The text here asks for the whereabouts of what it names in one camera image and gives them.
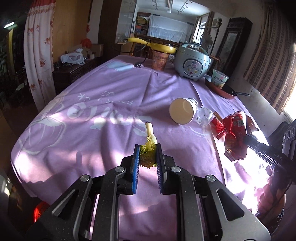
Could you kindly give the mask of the person's hand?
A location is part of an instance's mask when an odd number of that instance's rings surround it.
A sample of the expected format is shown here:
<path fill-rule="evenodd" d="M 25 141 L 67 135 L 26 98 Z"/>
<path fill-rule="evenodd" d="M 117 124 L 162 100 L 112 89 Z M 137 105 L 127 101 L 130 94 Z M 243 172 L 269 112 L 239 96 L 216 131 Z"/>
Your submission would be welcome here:
<path fill-rule="evenodd" d="M 277 217 L 277 215 L 280 214 L 286 204 L 286 194 L 284 189 L 278 189 L 276 192 L 276 200 L 278 201 L 278 204 L 276 204 L 276 206 L 273 206 L 276 203 L 276 201 L 274 200 L 274 196 L 271 193 L 273 178 L 273 175 L 270 176 L 267 180 L 267 184 L 264 185 L 263 191 L 259 197 L 257 210 L 262 214 L 268 213 L 271 216 Z"/>

